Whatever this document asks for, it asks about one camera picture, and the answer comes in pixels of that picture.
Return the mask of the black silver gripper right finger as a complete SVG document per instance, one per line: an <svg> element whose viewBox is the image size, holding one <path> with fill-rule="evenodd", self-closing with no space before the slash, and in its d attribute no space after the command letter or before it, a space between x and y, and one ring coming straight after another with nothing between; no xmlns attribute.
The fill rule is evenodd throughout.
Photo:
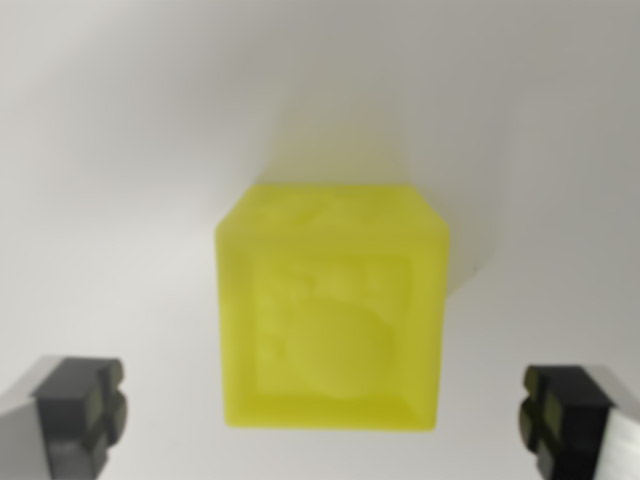
<svg viewBox="0 0 640 480"><path fill-rule="evenodd" d="M637 479L639 396L603 365L530 365L519 432L543 479Z"/></svg>

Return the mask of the black silver gripper left finger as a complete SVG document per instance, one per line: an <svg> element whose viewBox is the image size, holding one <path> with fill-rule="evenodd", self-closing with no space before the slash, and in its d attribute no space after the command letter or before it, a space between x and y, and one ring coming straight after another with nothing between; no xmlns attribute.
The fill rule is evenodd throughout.
<svg viewBox="0 0 640 480"><path fill-rule="evenodd" d="M97 479L128 403L117 358L47 355L1 392L3 479Z"/></svg>

